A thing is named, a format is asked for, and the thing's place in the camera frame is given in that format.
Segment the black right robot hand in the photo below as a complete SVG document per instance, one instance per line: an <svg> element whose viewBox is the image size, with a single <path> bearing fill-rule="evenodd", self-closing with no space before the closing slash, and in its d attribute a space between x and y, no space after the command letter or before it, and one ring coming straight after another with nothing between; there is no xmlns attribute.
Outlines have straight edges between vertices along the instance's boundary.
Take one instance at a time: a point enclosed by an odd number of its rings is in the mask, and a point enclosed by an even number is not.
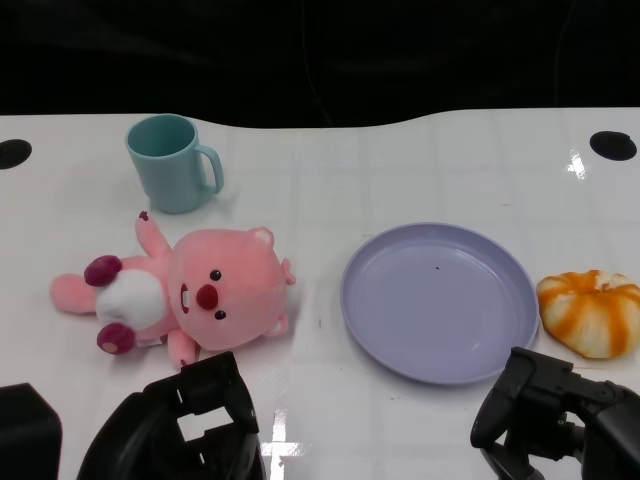
<svg viewBox="0 0 640 480"><path fill-rule="evenodd" d="M470 441L500 479L539 479L531 456L572 457L584 479L639 476L639 396L571 363L515 347L485 398Z"/></svg>

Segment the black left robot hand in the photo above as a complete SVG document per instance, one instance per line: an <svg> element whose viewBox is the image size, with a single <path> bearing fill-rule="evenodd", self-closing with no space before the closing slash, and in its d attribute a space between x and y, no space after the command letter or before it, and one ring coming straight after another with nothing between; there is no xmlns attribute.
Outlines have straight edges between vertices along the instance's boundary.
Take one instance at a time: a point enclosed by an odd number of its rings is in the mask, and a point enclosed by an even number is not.
<svg viewBox="0 0 640 480"><path fill-rule="evenodd" d="M224 409L231 422L187 440L178 420ZM80 479L263 479L259 428L230 351L129 395L91 443Z"/></svg>

